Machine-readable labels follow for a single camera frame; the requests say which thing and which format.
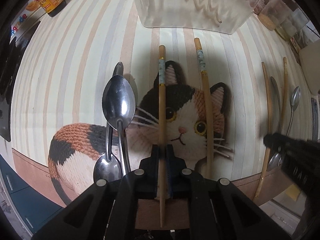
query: jar lid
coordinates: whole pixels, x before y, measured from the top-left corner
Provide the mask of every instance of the jar lid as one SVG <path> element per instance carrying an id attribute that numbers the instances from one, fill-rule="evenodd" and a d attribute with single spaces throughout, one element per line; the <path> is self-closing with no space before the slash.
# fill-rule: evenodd
<path id="1" fill-rule="evenodd" d="M 281 0 L 284 2 L 290 10 L 295 11 L 298 8 L 298 5 L 293 0 Z"/>

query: pink nose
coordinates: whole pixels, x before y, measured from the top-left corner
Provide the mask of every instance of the pink nose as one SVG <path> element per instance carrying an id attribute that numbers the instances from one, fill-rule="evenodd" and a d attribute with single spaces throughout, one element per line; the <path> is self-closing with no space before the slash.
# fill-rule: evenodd
<path id="1" fill-rule="evenodd" d="M 186 132 L 187 132 L 187 129 L 180 126 L 180 127 L 178 128 L 178 131 L 179 131 L 179 133 L 186 133 Z"/>

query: brown powder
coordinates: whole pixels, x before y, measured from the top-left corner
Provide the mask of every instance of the brown powder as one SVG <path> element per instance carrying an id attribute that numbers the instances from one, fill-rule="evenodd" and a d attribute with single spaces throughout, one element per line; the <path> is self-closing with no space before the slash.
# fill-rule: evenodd
<path id="1" fill-rule="evenodd" d="M 273 23 L 273 21 L 271 21 L 271 19 L 268 16 L 260 13 L 258 15 L 258 19 L 269 31 L 273 31 L 276 28 L 276 25 Z"/>

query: cat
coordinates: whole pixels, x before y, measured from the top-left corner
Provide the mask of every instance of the cat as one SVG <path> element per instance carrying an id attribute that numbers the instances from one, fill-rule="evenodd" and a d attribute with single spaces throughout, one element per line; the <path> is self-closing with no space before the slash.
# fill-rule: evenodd
<path id="1" fill-rule="evenodd" d="M 139 167 L 140 160 L 150 156 L 152 145 L 158 143 L 158 76 L 126 129 L 132 170 Z M 224 140 L 227 91 L 224 83 L 210 88 L 216 146 Z M 174 61 L 166 62 L 166 120 L 167 143 L 173 145 L 175 155 L 183 158 L 188 168 L 195 169 L 196 163 L 206 157 L 204 94 L 186 84 L 181 66 Z M 105 137 L 106 127 L 87 123 L 66 125 L 53 136 L 48 155 L 49 173 L 65 204 L 71 200 L 60 182 L 77 195 L 86 190 L 93 183 L 95 162 L 105 152 Z M 116 131 L 112 145 L 112 151 L 118 157 Z"/>

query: cat eye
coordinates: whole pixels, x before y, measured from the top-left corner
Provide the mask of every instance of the cat eye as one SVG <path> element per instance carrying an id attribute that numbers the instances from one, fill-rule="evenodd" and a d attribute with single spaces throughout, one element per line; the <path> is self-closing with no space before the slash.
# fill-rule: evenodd
<path id="1" fill-rule="evenodd" d="M 165 118 L 167 119 L 167 122 L 176 120 L 176 117 L 177 113 L 171 107 L 167 107 L 165 109 Z"/>
<path id="2" fill-rule="evenodd" d="M 195 132 L 201 136 L 205 135 L 207 132 L 207 124 L 203 121 L 199 121 L 195 123 Z"/>

